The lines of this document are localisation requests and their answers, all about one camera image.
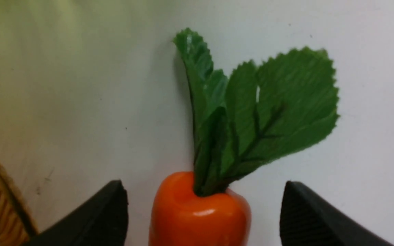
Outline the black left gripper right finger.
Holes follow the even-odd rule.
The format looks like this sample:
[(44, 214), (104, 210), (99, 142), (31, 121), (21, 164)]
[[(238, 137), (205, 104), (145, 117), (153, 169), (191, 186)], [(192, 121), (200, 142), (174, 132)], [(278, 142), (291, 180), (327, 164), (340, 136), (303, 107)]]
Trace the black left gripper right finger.
[(286, 182), (279, 236), (283, 246), (391, 245), (299, 181)]

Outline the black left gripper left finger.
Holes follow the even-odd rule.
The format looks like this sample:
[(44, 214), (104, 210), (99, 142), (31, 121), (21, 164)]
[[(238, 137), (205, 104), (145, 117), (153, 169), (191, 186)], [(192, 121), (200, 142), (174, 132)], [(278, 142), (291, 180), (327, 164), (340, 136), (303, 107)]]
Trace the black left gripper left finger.
[(26, 245), (123, 246), (128, 226), (127, 191), (120, 180), (112, 180)]

